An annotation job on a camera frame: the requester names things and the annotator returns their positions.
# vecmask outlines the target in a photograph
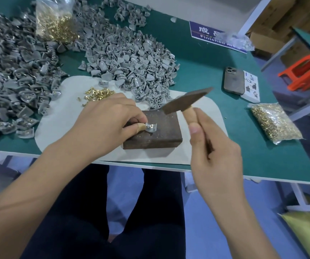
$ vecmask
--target rusty hammer head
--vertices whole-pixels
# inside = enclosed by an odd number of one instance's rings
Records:
[[[162,106],[162,110],[165,114],[170,114],[176,111],[185,111],[186,109],[190,108],[190,106],[201,99],[204,95],[208,94],[213,87],[204,88],[201,90],[196,90],[192,92],[188,92],[182,96],[179,96],[169,103]]]

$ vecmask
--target black pants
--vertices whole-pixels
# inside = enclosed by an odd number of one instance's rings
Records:
[[[185,258],[179,172],[144,170],[144,186],[124,231],[111,243],[107,165],[89,165],[63,189],[21,259]]]

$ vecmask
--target pile of gray plastic parts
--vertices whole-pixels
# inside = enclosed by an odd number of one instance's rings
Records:
[[[116,20],[128,17],[121,28],[104,17],[104,6],[118,6]],[[135,7],[123,0],[103,0],[88,5],[76,0],[74,15],[80,38],[69,44],[42,41],[35,36],[36,18],[30,10],[11,20],[0,14],[0,134],[16,132],[32,138],[38,122],[31,116],[50,112],[49,102],[60,95],[60,83],[68,76],[60,68],[58,53],[85,52],[88,63],[79,69],[101,77],[101,87],[115,80],[118,87],[131,91],[136,102],[146,100],[150,110],[158,110],[170,100],[179,65],[175,56],[150,35],[135,31],[146,24],[151,8]]]

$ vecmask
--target hammer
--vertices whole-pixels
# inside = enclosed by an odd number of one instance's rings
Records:
[[[208,87],[201,90],[188,92],[162,106],[162,110],[166,115],[176,111],[182,111],[187,124],[192,122],[198,123],[197,115],[192,108],[192,104],[201,99],[204,95],[208,94],[212,89],[213,87]]]

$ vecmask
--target stool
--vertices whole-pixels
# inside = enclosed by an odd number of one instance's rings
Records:
[[[287,86],[287,89],[290,91],[296,91],[303,87],[305,87],[305,90],[310,88],[310,55],[303,57],[278,74],[279,77],[283,75],[287,75],[292,81]]]

